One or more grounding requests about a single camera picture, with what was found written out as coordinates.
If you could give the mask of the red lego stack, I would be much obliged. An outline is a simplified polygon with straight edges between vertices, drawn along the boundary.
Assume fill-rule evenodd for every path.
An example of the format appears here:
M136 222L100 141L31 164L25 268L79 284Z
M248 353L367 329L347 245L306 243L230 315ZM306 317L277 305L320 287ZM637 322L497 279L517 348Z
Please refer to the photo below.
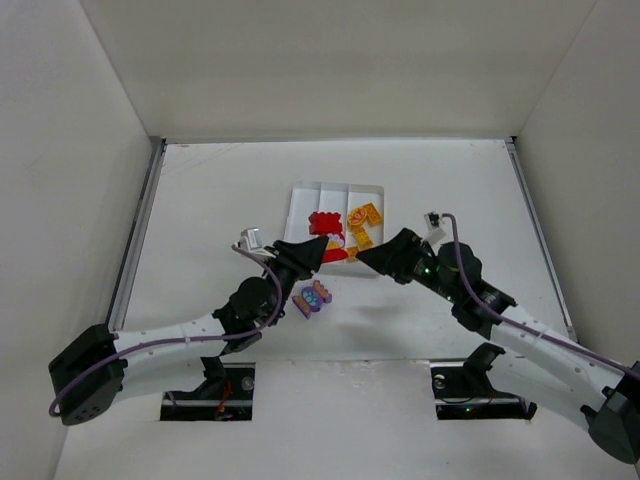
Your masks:
M327 238L322 263L343 261L348 257L342 217L339 212L315 211L309 217L309 234Z

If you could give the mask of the yellow lego bricks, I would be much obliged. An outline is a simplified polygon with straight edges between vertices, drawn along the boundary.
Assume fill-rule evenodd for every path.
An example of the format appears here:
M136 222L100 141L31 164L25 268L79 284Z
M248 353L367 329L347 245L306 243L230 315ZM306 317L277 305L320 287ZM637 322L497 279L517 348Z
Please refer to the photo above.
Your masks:
M347 222L346 251L348 253L348 262L356 262L357 253L373 248L380 243L380 240L377 240L377 235L382 230L384 220L380 210L372 202L354 208L357 207L363 207L366 210L367 221L361 227L354 229L350 229Z

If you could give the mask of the yellow round printed lego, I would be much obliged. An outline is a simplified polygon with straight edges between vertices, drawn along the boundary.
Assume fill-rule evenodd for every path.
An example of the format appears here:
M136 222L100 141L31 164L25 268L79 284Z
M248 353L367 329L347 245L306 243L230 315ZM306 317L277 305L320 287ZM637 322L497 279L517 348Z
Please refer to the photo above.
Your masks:
M367 221L367 212L363 207L357 207L351 210L347 217L350 229L361 227Z

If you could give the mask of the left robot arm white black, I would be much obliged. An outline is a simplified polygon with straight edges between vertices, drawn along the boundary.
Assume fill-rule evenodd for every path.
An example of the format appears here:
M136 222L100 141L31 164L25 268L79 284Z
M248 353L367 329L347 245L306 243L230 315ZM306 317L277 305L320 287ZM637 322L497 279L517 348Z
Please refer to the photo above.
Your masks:
M49 363L55 392L49 416L74 426L121 400L198 389L218 375L220 357L258 342L283 317L295 285L320 270L328 239L263 246L252 234L244 231L232 249L262 273L243 280L222 307L157 329L112 331L97 324L82 332Z

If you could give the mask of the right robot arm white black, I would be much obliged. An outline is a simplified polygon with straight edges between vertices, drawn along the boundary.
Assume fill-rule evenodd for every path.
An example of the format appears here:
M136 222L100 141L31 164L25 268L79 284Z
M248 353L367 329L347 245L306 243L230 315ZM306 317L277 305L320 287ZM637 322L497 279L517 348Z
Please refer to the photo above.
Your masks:
M417 282L451 303L466 330L484 338L464 363L471 378L530 400L585 431L605 453L639 461L639 366L599 356L533 318L482 278L464 243L438 249L409 229L357 254L401 285Z

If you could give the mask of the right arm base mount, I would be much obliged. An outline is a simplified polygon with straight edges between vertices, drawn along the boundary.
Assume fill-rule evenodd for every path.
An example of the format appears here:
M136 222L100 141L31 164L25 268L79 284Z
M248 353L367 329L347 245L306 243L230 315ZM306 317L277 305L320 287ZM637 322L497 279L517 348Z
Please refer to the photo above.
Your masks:
M466 359L431 363L431 388L437 419L532 420L538 410L536 403L496 390L489 380L493 362L505 354L503 348L484 343Z

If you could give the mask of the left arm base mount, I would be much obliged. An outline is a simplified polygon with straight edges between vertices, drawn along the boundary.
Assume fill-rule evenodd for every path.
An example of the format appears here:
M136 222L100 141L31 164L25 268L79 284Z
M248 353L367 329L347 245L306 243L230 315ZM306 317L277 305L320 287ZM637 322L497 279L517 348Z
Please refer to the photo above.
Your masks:
M163 422L241 422L253 417L256 364L202 358L204 380L192 391L163 394Z

